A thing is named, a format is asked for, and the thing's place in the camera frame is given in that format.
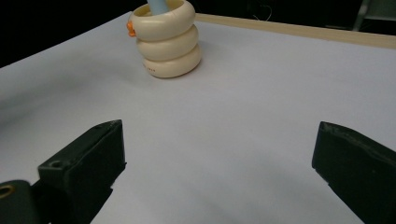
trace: wooden table edge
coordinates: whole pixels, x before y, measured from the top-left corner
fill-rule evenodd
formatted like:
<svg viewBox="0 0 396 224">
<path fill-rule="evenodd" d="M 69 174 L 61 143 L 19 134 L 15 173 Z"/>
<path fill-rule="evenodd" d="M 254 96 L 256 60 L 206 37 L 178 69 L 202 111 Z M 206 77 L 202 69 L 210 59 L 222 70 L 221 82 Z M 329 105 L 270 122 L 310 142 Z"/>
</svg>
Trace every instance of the wooden table edge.
<svg viewBox="0 0 396 224">
<path fill-rule="evenodd" d="M 379 35 L 363 32 L 335 30 L 272 21 L 255 21 L 249 19 L 208 15 L 202 13 L 197 13 L 195 19 L 197 21 L 211 22 L 215 24 L 248 28 L 253 30 L 263 30 L 285 35 L 297 35 L 363 46 L 396 49 L 396 36 L 394 35 Z"/>
</svg>

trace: screw hole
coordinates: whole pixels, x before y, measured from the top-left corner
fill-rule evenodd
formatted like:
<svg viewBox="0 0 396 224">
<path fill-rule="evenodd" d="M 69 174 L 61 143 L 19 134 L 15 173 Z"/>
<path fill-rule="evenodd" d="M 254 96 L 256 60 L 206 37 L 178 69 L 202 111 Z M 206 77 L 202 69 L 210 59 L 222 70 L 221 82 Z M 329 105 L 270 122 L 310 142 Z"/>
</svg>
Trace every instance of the screw hole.
<svg viewBox="0 0 396 224">
<path fill-rule="evenodd" d="M 53 161 L 49 164 L 49 166 L 54 167 L 54 168 L 59 168 L 62 166 L 62 162 L 61 161 Z"/>
<path fill-rule="evenodd" d="M 0 187 L 0 199 L 6 198 L 12 192 L 14 192 L 14 187 L 11 185 L 5 185 Z"/>
</svg>

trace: stacked rings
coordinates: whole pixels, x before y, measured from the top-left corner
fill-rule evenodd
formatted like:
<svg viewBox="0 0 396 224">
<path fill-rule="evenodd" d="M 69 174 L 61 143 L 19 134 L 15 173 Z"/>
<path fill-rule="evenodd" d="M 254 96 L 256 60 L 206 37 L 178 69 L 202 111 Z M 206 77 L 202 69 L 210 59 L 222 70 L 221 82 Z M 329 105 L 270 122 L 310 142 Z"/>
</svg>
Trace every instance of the stacked rings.
<svg viewBox="0 0 396 224">
<path fill-rule="evenodd" d="M 137 8 L 128 23 L 133 26 L 143 64 L 155 77 L 178 77 L 201 61 L 195 10 L 185 0 L 168 0 L 169 12 L 151 16 L 149 5 Z"/>
</svg>

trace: white table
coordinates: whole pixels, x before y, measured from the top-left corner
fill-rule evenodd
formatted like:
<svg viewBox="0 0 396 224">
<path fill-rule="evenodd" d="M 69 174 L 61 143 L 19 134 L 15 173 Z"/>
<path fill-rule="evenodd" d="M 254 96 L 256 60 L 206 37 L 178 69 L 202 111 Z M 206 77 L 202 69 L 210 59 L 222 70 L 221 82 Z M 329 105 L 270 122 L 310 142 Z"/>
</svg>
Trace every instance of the white table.
<svg viewBox="0 0 396 224">
<path fill-rule="evenodd" d="M 0 182 L 122 119 L 93 223 L 361 223 L 311 167 L 321 121 L 396 148 L 396 50 L 196 22 L 203 59 L 149 75 L 129 13 L 0 69 Z"/>
</svg>

